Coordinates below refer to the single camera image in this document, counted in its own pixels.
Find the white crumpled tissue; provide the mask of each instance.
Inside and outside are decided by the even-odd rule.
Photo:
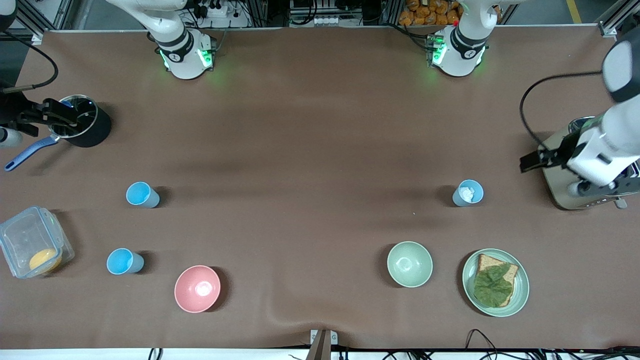
[[[471,188],[460,188],[460,197],[462,197],[462,199],[466,202],[471,202],[471,200],[473,200],[474,198],[474,193],[476,191],[471,189]]]

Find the green leaf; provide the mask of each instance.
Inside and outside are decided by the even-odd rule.
[[[474,296],[480,303],[488,307],[499,307],[507,300],[513,292],[513,285],[503,278],[509,267],[511,264],[504,263],[478,272],[474,279]]]

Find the green bowl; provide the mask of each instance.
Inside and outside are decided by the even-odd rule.
[[[387,256],[389,275],[406,288],[417,288],[431,277],[433,260],[424,246],[413,241],[397,243]]]
[[[474,295],[474,279],[476,278],[478,258],[480,257],[480,254],[485,254],[492,258],[518,265],[519,269],[516,273],[515,280],[513,281],[513,295],[511,296],[509,304],[505,307],[488,307],[476,300],[476,296]],[[529,298],[529,277],[527,276],[527,272],[524,271],[524,267],[511,254],[499,249],[483,249],[473,253],[467,259],[467,262],[462,269],[462,286],[473,305],[483,313],[499,318],[504,318],[505,316],[511,316],[517,313],[524,307],[527,303],[527,299]]]

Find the cup with white content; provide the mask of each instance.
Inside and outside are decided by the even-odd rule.
[[[477,204],[484,197],[482,185],[477,181],[464,180],[453,193],[453,203],[457,206],[469,206]]]

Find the saucepan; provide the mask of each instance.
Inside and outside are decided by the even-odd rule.
[[[11,171],[34,155],[40,149],[56,145],[60,139],[78,147],[92,147],[101,143],[111,132],[111,118],[91,98],[84,95],[67,96],[61,103],[78,111],[77,126],[82,131],[71,130],[61,125],[50,125],[51,136],[38,140],[24,149],[13,160],[4,166],[4,171]]]

